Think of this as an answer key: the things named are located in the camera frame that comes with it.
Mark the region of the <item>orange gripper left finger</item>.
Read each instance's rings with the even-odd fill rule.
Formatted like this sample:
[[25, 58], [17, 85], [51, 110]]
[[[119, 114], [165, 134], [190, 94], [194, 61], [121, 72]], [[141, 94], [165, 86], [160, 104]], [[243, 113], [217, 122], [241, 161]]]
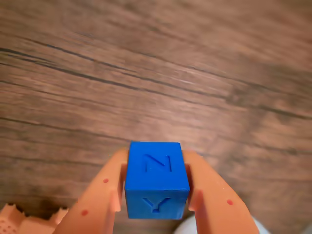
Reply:
[[55, 234], [111, 234], [121, 210], [128, 149], [118, 150], [70, 208]]

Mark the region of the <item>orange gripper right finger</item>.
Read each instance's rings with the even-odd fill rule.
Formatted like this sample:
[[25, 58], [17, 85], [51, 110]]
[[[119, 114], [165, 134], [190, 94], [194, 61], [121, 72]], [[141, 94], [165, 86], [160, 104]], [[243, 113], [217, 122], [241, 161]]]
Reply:
[[191, 186], [188, 209], [195, 212], [199, 234], [259, 233], [245, 203], [204, 157], [184, 150], [183, 158]]

